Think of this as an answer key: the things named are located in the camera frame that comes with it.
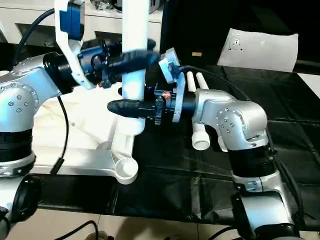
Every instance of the shelf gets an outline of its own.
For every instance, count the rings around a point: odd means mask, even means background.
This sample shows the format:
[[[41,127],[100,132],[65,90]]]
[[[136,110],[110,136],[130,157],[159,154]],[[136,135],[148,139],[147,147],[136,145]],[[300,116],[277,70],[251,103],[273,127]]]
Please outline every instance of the shelf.
[[[8,9],[25,9],[46,11],[54,7],[54,0],[0,0],[0,8]],[[122,13],[115,9],[112,10],[96,10],[88,1],[85,1],[85,15],[122,19]],[[163,16],[163,7],[149,14],[148,21],[152,23],[161,23]]]

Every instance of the white pvc pipe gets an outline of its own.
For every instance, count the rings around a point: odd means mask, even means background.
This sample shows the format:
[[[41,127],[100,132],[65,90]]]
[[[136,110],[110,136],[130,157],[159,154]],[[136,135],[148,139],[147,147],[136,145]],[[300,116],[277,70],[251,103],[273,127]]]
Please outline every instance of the white pvc pipe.
[[[148,16],[150,0],[122,1],[122,52],[147,49]],[[145,91],[145,70],[122,75],[122,97],[143,100]],[[121,117],[119,130],[127,135],[143,132],[146,120],[143,118]]]
[[[206,80],[201,72],[198,72],[196,75],[196,79],[198,79],[198,83],[201,89],[209,89]]]
[[[196,91],[196,84],[194,79],[194,74],[191,71],[186,73],[186,80],[188,83],[189,92]],[[205,125],[192,123],[193,134],[192,134],[192,146],[194,149],[203,151],[210,147],[210,138],[206,132]]]

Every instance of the black tablecloth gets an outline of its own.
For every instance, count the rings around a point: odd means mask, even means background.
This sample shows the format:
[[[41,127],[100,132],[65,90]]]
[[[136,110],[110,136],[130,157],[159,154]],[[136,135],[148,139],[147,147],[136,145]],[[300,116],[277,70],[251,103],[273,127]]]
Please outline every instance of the black tablecloth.
[[[8,45],[0,43],[6,56],[13,54],[13,47]],[[35,51],[32,49],[26,56],[34,56]],[[277,158],[285,163],[298,182],[305,212],[320,220],[318,97],[295,73],[221,66],[209,69],[231,81],[264,108]],[[243,100],[239,92],[217,78],[204,77],[210,88],[227,91]],[[39,206],[96,214],[231,224],[230,196],[234,188],[228,155],[219,150],[216,133],[210,127],[207,131],[211,136],[210,148],[196,151],[191,143],[190,120],[182,119],[178,124],[165,123],[157,127],[147,122],[145,131],[134,140],[133,157],[139,164],[134,183],[121,185],[112,177],[102,176],[39,175],[45,182]],[[290,195],[289,201],[295,208]]]

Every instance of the silver robotic arm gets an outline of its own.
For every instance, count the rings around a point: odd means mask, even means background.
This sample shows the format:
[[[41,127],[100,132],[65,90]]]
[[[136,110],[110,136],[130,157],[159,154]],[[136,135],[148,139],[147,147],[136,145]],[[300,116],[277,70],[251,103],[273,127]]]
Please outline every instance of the silver robotic arm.
[[[159,65],[166,83],[175,85],[172,91],[158,82],[155,101],[115,100],[108,104],[108,109],[124,117],[154,119],[156,125],[164,116],[170,115],[172,122],[178,122],[184,114],[191,116],[195,124],[213,127],[227,148],[231,163],[237,190],[231,200],[240,236],[246,240],[299,238],[270,148],[263,108],[220,90],[185,93],[182,72],[187,67],[180,67],[173,49],[162,56]]]
[[[154,46],[149,40],[149,49]],[[102,42],[82,50],[77,59],[91,84],[109,88],[115,75],[146,69],[158,62],[159,54],[122,53],[121,42]],[[0,240],[15,223],[32,216],[40,200],[40,180],[28,174],[36,160],[34,115],[46,100],[71,93],[78,85],[66,57],[55,52],[27,58],[0,76]]]
[[[283,182],[269,147],[261,106],[219,90],[197,89],[193,121],[213,127],[228,149],[238,232],[244,239],[296,237]]]

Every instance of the floor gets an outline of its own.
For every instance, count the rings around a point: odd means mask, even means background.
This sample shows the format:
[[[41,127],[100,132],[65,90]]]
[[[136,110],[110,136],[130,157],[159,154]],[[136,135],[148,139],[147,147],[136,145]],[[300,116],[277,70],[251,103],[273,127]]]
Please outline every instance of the floor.
[[[53,240],[88,220],[94,220],[99,231],[105,231],[115,240],[164,240],[175,236],[179,236],[175,238],[179,240],[207,240],[215,232],[225,228],[221,225],[39,209],[29,220],[18,223],[7,240]],[[85,240],[92,232],[93,226],[86,226],[68,240]],[[316,232],[302,232],[301,236],[306,240],[319,240]],[[232,230],[216,239],[232,240],[237,237],[237,231]]]

